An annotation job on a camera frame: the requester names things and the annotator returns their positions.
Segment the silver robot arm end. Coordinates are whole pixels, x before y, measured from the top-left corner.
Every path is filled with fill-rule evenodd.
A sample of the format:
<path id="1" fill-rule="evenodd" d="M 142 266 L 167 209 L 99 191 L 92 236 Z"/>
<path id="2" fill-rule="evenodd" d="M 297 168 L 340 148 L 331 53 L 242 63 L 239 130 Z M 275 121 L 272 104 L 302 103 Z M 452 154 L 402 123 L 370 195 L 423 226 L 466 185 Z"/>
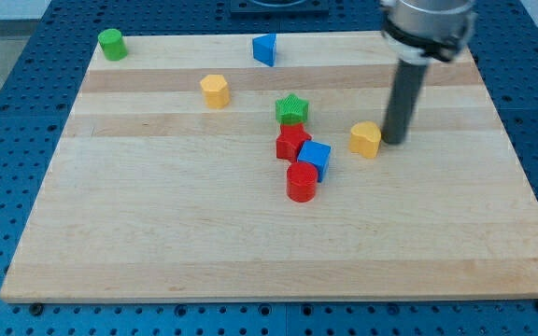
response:
<path id="1" fill-rule="evenodd" d="M 449 63 L 474 35 L 474 5 L 474 0 L 381 0 L 382 35 L 406 63 Z"/>

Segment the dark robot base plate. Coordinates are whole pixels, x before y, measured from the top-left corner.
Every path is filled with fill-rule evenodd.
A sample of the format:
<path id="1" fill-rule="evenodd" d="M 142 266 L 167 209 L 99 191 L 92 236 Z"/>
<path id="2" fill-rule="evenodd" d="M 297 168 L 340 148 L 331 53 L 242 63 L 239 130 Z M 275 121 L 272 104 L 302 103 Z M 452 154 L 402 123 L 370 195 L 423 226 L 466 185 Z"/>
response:
<path id="1" fill-rule="evenodd" d="M 228 0 L 232 16 L 328 14 L 328 0 Z"/>

